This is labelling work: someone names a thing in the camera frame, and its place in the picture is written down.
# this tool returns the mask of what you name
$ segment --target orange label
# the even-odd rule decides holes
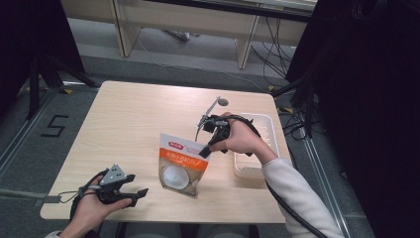
[[[165,148],[160,148],[159,155],[161,158],[172,161],[173,163],[184,166],[190,169],[204,172],[207,168],[208,162],[186,156],[184,154],[171,151]]]

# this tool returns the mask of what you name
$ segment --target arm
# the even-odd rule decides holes
[[[98,184],[102,177],[97,178],[92,185]],[[123,209],[130,205],[131,198],[116,201],[112,204],[103,204],[96,193],[92,189],[86,191],[86,195],[80,200],[74,217],[67,227],[59,234],[59,237],[84,237],[90,230],[93,230],[112,212]],[[53,232],[47,237],[58,237],[56,232]]]
[[[279,158],[246,124],[236,120],[229,120],[229,123],[231,125],[229,138],[216,143],[210,150],[228,149],[237,153],[254,153],[262,163],[266,182],[293,210],[327,237],[343,237],[325,204],[290,162]],[[280,210],[286,218],[287,230],[294,237],[313,237],[312,233],[284,209]]]

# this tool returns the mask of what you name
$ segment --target white sleeve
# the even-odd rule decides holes
[[[343,237],[329,210],[306,179],[287,159],[277,158],[262,166],[266,182],[283,200],[309,224],[328,238]],[[286,228],[294,238],[314,237],[282,207]]]
[[[46,238],[59,238],[59,233],[61,233],[61,231],[52,232],[48,236],[46,236]]]

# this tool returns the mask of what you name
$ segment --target hand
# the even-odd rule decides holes
[[[98,177],[92,185],[98,184],[102,177]],[[80,199],[74,217],[68,226],[61,232],[59,237],[84,237],[87,232],[93,230],[112,212],[123,209],[130,205],[131,198],[118,200],[112,204],[103,204],[93,189],[88,189]]]
[[[222,116],[232,115],[225,112]],[[228,139],[218,142],[210,147],[210,151],[231,150],[236,153],[254,153],[262,164],[277,158],[275,152],[257,136],[247,124],[235,120],[228,119],[231,126],[231,134]]]

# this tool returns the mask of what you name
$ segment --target gray carpet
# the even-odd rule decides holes
[[[87,74],[97,81],[113,79],[155,84],[181,85],[193,87],[218,88],[240,91],[262,92],[270,85],[263,76],[208,72],[203,70],[184,70],[161,67],[152,63],[132,62],[116,59],[83,57]],[[65,80],[70,76],[62,75]],[[269,78],[283,85],[278,79]],[[78,86],[71,94],[58,93],[49,103],[41,119],[35,126],[22,150],[0,180],[0,188],[35,193],[48,193],[53,181],[77,135],[87,111],[96,95],[86,86]],[[276,105],[288,107],[290,94],[275,100]],[[2,151],[10,142],[24,121],[27,111],[28,95],[17,99],[6,119],[1,121],[0,148]],[[48,124],[54,115],[66,115],[57,118],[55,124],[64,126],[59,137],[43,137],[42,134],[54,134],[57,129],[49,129]],[[294,123],[290,116],[280,116],[283,126]],[[322,133],[322,127],[315,128],[314,141],[322,158],[329,181],[338,197],[352,237],[373,237],[366,218],[358,204],[351,185],[340,176],[340,164],[330,146],[328,136]],[[286,137],[298,169],[307,178],[314,190],[322,197],[318,180],[308,160],[302,141]],[[0,196],[0,237],[44,237],[49,232],[62,229],[66,221],[43,220],[40,208],[34,206],[34,199]],[[106,222],[101,235],[113,237],[116,224]],[[282,224],[260,224],[262,238],[289,237]]]

